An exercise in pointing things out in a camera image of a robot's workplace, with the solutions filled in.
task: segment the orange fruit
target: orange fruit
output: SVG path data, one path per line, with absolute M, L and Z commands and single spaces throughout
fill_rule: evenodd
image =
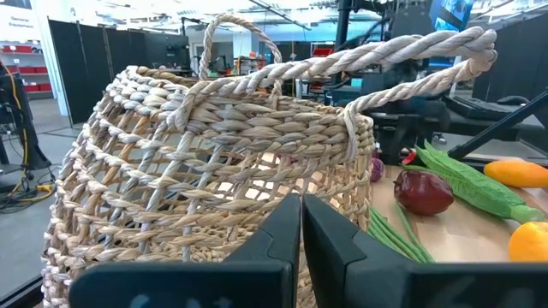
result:
M 527 222 L 514 231 L 508 243 L 513 262 L 548 262 L 548 222 Z

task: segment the woven basket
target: woven basket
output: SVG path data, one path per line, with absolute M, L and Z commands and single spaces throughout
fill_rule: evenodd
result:
M 315 193 L 366 229 L 372 119 L 359 111 L 442 91 L 494 60 L 477 56 L 451 68 L 452 79 L 431 75 L 421 85 L 402 84 L 346 109 L 332 108 L 281 96 L 281 81 L 401 61 L 406 57 L 390 56 L 404 45 L 367 44 L 327 58 L 272 64 L 250 76 L 205 81 L 211 37 L 222 21 L 257 33 L 280 62 L 276 46 L 257 27 L 220 15 L 205 31 L 200 81 L 190 89 L 180 77 L 144 67 L 116 76 L 63 160 L 45 232 L 44 307 L 68 307 L 73 279 L 98 263 L 222 261 L 289 192 Z M 462 46 L 487 33 L 456 41 Z M 429 39 L 410 38 L 408 46 Z M 443 41 L 428 42 L 430 47 L 408 57 L 447 53 L 440 48 L 429 54 Z M 393 52 L 386 53 L 386 46 Z M 254 91 L 270 85 L 271 95 Z M 302 307 L 315 305 L 305 261 L 301 255 Z

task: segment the basket handle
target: basket handle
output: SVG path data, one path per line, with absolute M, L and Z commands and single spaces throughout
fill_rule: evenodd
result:
M 268 36 L 266 36 L 266 34 L 263 33 L 259 28 L 257 28 L 253 23 L 233 15 L 220 14 L 217 17 L 215 17 L 215 19 L 212 22 L 210 22 L 209 25 L 207 25 L 207 29 L 205 30 L 204 52 L 202 53 L 202 58 L 200 59 L 200 70 L 199 70 L 200 81 L 207 80 L 207 75 L 208 75 L 207 67 L 209 65 L 209 61 L 211 60 L 211 49 L 213 46 L 213 33 L 215 33 L 215 29 L 217 29 L 219 24 L 221 24 L 222 22 L 231 22 L 238 26 L 245 27 L 247 30 L 251 31 L 252 33 L 259 35 L 259 37 L 263 41 L 265 41 L 266 46 L 268 46 L 268 48 L 274 54 L 274 63 L 282 62 L 282 54 L 280 53 L 280 50 L 277 48 L 276 44 L 274 44 L 271 41 L 271 39 Z M 274 82 L 274 89 L 272 90 L 271 97 L 274 98 L 281 95 L 282 95 L 282 80 L 276 79 Z

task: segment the purple onion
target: purple onion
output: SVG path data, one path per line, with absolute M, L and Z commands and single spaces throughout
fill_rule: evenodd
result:
M 371 172 L 371 182 L 376 182 L 383 177 L 384 163 L 378 158 L 372 158 L 373 170 Z

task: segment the wooden table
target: wooden table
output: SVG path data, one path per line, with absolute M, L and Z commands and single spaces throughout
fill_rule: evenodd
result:
M 372 183 L 372 206 L 404 236 L 396 211 L 394 181 L 401 168 L 387 166 L 384 177 Z M 542 188 L 514 189 L 527 205 L 548 212 L 548 192 Z M 456 198 L 444 213 L 423 217 L 408 213 L 408 220 L 422 245 L 437 262 L 506 262 L 509 237 L 519 223 L 503 220 Z

